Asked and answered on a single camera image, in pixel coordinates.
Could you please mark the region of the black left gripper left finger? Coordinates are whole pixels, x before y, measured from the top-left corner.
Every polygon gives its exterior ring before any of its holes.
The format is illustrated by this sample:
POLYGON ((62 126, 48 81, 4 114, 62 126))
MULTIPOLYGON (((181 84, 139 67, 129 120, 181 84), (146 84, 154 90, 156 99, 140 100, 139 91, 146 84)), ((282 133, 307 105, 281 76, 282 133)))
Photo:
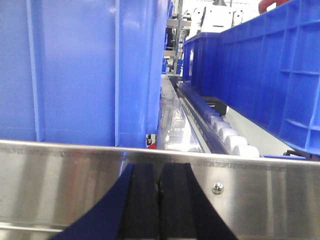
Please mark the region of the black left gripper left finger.
POLYGON ((157 240, 158 190, 150 163, 129 163, 111 189, 54 240, 157 240))

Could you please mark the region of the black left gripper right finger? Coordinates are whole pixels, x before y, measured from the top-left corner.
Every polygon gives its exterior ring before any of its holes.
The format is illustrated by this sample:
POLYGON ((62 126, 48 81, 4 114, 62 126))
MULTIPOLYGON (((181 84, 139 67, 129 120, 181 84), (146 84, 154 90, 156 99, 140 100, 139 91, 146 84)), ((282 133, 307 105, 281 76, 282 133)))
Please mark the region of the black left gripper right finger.
POLYGON ((189 163, 166 163, 159 178, 161 240, 236 240, 189 163))

